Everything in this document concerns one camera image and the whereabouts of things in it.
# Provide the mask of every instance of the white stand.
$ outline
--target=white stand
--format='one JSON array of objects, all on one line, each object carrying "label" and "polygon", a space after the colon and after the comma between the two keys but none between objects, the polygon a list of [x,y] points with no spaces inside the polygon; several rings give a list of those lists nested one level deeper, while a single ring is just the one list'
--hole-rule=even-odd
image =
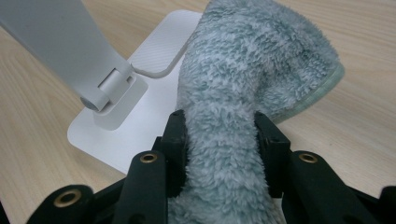
[{"label": "white stand", "polygon": [[148,84],[132,112],[118,129],[107,131],[95,125],[95,112],[84,108],[69,127],[70,143],[125,174],[134,155],[151,150],[176,106],[183,51],[175,45],[181,44],[184,50],[200,18],[200,13],[184,10],[168,15],[128,60],[136,72],[146,76],[136,77]]}]

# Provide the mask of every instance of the gray fleece cloth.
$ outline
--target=gray fleece cloth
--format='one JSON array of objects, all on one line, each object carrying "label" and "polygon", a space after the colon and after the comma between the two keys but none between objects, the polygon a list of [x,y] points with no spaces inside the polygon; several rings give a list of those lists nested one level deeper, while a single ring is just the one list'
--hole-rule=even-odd
[{"label": "gray fleece cloth", "polygon": [[169,200],[169,223],[281,223],[254,113],[289,118],[342,75],[329,41],[290,9],[270,0],[211,1],[179,74],[189,164],[184,189]]}]

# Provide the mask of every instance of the stand base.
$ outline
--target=stand base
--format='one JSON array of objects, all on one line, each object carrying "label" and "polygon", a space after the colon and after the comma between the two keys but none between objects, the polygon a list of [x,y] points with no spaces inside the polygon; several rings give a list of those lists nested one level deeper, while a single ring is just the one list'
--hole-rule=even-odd
[{"label": "stand base", "polygon": [[[173,33],[175,38],[180,38],[181,36],[188,38],[189,35],[180,35],[180,33],[191,34],[202,14],[185,11],[176,13],[176,15],[180,16],[180,18],[168,19],[168,21],[182,21],[186,24],[178,32]],[[158,72],[157,69],[153,70],[151,74],[157,74],[157,77],[160,78],[141,77],[148,84],[148,90],[117,130],[107,131],[98,127],[94,123],[92,111],[84,108],[73,120],[67,132],[69,142],[74,147],[81,149],[125,174],[128,172],[134,155],[142,151],[151,150],[156,137],[163,135],[168,117],[175,111],[176,107],[178,72],[182,60],[179,60],[178,63],[175,60],[169,60],[168,57],[170,54],[174,57],[176,56],[174,54],[178,54],[178,52],[175,51],[169,54],[169,51],[164,50],[169,48],[169,45],[163,43],[163,39],[161,38],[151,37],[148,40],[149,44],[146,44],[146,46],[152,46],[153,40],[158,40],[164,46],[161,48],[162,50],[159,49],[160,52],[162,51],[163,61],[175,64],[172,70],[167,65],[160,65],[164,70],[167,69],[170,74],[163,76],[163,73]],[[139,48],[137,51],[138,54],[134,53],[128,60],[133,65],[134,61],[138,62],[138,55],[144,51],[144,48]],[[162,61],[161,58],[155,60],[159,63]],[[141,64],[139,66],[142,67],[137,66],[139,69],[136,69],[136,71],[148,71],[154,66],[152,63]]]}]

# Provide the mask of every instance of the wooden table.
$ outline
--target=wooden table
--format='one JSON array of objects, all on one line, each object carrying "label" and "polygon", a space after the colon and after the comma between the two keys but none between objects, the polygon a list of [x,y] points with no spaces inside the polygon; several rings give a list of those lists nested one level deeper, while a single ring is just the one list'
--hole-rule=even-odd
[{"label": "wooden table", "polygon": [[[83,1],[125,58],[169,12],[202,12],[207,0]],[[324,99],[279,125],[293,150],[321,155],[351,187],[378,196],[396,185],[396,2],[281,0],[313,21],[338,50],[346,76]],[[82,108],[47,68],[0,29],[0,200],[23,223],[54,190],[94,191],[124,174],[72,147]]]}]

